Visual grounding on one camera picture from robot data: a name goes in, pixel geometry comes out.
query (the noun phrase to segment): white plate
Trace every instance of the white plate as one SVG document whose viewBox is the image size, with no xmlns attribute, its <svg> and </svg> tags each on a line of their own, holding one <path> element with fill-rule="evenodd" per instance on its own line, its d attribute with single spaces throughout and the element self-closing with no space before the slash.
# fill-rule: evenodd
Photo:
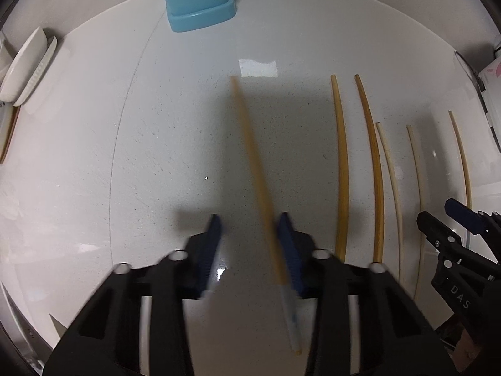
<svg viewBox="0 0 501 376">
<path fill-rule="evenodd" d="M 42 28 L 38 27 L 21 47 L 9 67 L 0 87 L 0 101 L 16 101 L 46 51 L 47 37 Z"/>
<path fill-rule="evenodd" d="M 37 87 L 38 83 L 40 82 L 40 79 L 42 78 L 45 69 L 47 69 L 47 66 L 49 65 L 49 62 L 52 59 L 52 56 L 54 55 L 54 52 L 56 51 L 56 46 L 58 44 L 58 40 L 56 37 L 52 38 L 51 43 L 49 44 L 49 48 L 47 49 L 47 52 L 45 52 L 44 57 L 38 64 L 37 68 L 35 69 L 35 72 L 33 72 L 32 77 L 29 78 L 28 84 L 26 87 L 23 89 L 21 95 L 19 98 L 16 100 L 14 103 L 14 106 L 20 106 L 22 105 L 26 99 L 29 97 L 29 95 L 32 93 L 35 87 Z"/>
</svg>

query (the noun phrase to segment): blue bottle base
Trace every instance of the blue bottle base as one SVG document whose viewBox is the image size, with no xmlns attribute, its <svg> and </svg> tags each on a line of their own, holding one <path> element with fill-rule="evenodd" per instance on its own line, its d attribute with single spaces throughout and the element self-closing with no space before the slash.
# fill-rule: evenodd
<svg viewBox="0 0 501 376">
<path fill-rule="evenodd" d="M 219 24 L 233 18 L 236 14 L 235 0 L 185 15 L 171 15 L 167 12 L 170 27 L 174 32 L 192 31 Z"/>
</svg>

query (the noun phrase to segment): wooden stick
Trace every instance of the wooden stick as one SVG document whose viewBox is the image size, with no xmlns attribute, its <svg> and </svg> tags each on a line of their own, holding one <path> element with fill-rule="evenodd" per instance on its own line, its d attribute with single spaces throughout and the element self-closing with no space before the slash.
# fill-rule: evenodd
<svg viewBox="0 0 501 376">
<path fill-rule="evenodd" d="M 294 354 L 301 354 L 301 337 L 297 324 L 296 309 L 294 306 L 294 295 L 289 284 L 289 275 L 286 271 L 285 260 L 281 246 L 276 237 L 275 212 L 273 201 L 266 185 L 265 172 L 257 149 L 256 139 L 252 131 L 249 110 L 245 104 L 244 95 L 240 89 L 237 76 L 231 77 L 231 87 L 235 99 L 236 110 L 239 115 L 239 122 L 244 134 L 245 149 L 249 158 L 252 182 L 256 192 L 257 206 L 261 216 L 261 222 L 265 233 L 265 238 L 270 250 L 271 262 L 275 271 L 276 282 L 279 285 L 282 307 L 289 332 L 289 340 Z"/>
<path fill-rule="evenodd" d="M 456 119 L 454 118 L 454 113 L 449 110 L 450 121 L 452 122 L 452 127 L 454 129 L 454 134 L 456 135 L 457 146 L 459 147 L 459 155 L 461 156 L 461 164 L 463 166 L 464 175 L 464 186 L 467 194 L 467 207 L 472 208 L 472 183 L 469 178 L 469 170 L 467 163 L 467 156 L 464 153 L 463 141 L 461 135 L 459 134 L 459 129 L 457 128 Z M 470 248 L 470 232 L 467 231 L 467 248 Z"/>
<path fill-rule="evenodd" d="M 423 182 L 423 174 L 421 172 L 421 161 L 419 159 L 419 155 L 417 152 L 417 144 L 416 139 L 414 138 L 414 131 L 412 130 L 412 126 L 410 124 L 407 125 L 407 132 L 409 133 L 410 146 L 412 148 L 412 155 L 414 156 L 414 166 L 416 168 L 416 176 L 417 176 L 417 190 L 419 192 L 419 211 L 424 211 L 424 182 Z M 420 246 L 419 246 L 419 263 L 417 265 L 417 280 L 416 280 L 416 288 L 414 289 L 414 300 L 416 299 L 417 291 L 419 289 L 419 284 L 421 280 L 421 266 L 424 260 L 424 235 L 420 232 L 419 236 Z"/>
<path fill-rule="evenodd" d="M 376 129 L 372 121 L 371 109 L 364 86 L 359 75 L 355 75 L 358 93 L 364 109 L 367 132 L 369 133 L 369 144 L 371 147 L 372 172 L 374 175 L 374 198 L 376 207 L 376 224 L 374 230 L 374 262 L 383 261 L 383 242 L 384 242 L 384 193 L 383 193 L 383 173 L 381 171 L 381 160 L 379 158 L 379 148 L 377 145 Z"/>
<path fill-rule="evenodd" d="M 334 95 L 334 110 L 336 112 L 336 128 L 338 135 L 338 221 L 336 233 L 336 247 L 334 255 L 343 263 L 346 258 L 346 243 L 348 239 L 348 218 L 350 208 L 350 182 L 348 170 L 348 145 L 346 143 L 346 129 L 344 124 L 341 95 L 339 94 L 336 75 L 331 75 L 332 93 Z"/>
<path fill-rule="evenodd" d="M 402 218 L 402 205 L 400 203 L 400 194 L 398 193 L 398 183 L 395 176 L 395 166 L 390 154 L 390 147 L 384 134 L 383 125 L 376 123 L 381 145 L 383 146 L 386 163 L 388 164 L 388 173 L 390 175 L 391 189 L 393 191 L 393 200 L 395 202 L 395 214 L 397 215 L 397 233 L 398 233 L 398 281 L 402 284 L 404 279 L 404 225 Z"/>
<path fill-rule="evenodd" d="M 10 121 L 10 124 L 8 127 L 7 140 L 3 146 L 2 155 L 0 156 L 0 164 L 3 164 L 3 162 L 5 161 L 8 148 L 11 146 L 12 137 L 14 136 L 14 128 L 16 128 L 16 124 L 18 122 L 18 116 L 19 116 L 20 111 L 21 111 L 21 106 L 14 107 L 14 109 L 13 109 L 13 112 L 11 115 L 11 121 Z"/>
</svg>

